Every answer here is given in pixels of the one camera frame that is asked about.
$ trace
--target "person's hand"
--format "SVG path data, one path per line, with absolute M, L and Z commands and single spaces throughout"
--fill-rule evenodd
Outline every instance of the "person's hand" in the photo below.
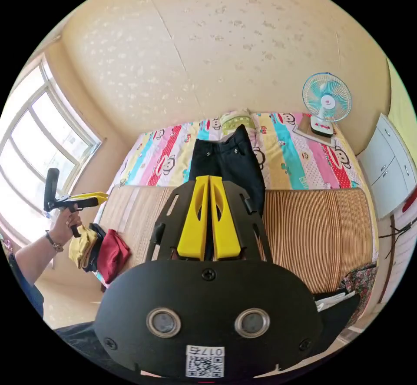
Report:
M 78 215 L 78 211 L 70 212 L 68 208 L 65 208 L 59 213 L 55 224 L 49 231 L 49 235 L 55 243 L 64 246 L 73 236 L 71 226 L 76 225 L 79 227 L 81 224 L 82 223 Z

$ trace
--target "electric fan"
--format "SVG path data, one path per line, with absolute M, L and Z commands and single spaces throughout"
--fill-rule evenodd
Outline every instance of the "electric fan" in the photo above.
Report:
M 345 118 L 352 107 L 352 96 L 346 84 L 329 72 L 316 73 L 304 84 L 303 101 L 311 116 L 311 131 L 332 137 L 331 122 Z

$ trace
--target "window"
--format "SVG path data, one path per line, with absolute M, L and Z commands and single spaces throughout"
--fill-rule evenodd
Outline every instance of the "window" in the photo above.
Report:
M 69 105 L 45 59 L 10 94 L 0 117 L 0 222 L 29 244 L 50 227 L 43 211 L 49 168 L 68 194 L 100 144 Z

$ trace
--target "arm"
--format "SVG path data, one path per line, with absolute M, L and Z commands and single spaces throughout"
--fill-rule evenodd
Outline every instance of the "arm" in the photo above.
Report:
M 78 211 L 71 213 L 68 208 L 61 211 L 55 224 L 49 231 L 51 239 L 55 243 L 64 246 L 73 236 L 70 227 L 74 224 L 77 225 L 77 227 L 81 225 Z M 22 275 L 29 285 L 32 286 L 55 255 L 55 249 L 52 247 L 49 240 L 43 236 L 31 245 L 17 251 L 15 259 Z

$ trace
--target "fan grille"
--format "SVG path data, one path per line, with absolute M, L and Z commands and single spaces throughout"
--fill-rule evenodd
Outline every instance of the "fan grille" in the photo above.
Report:
M 321 99 L 324 95 L 333 97 L 334 107 L 325 109 Z M 312 75 L 304 84 L 303 101 L 313 116 L 326 121 L 339 121 L 348 115 L 352 108 L 352 96 L 346 84 L 329 72 Z

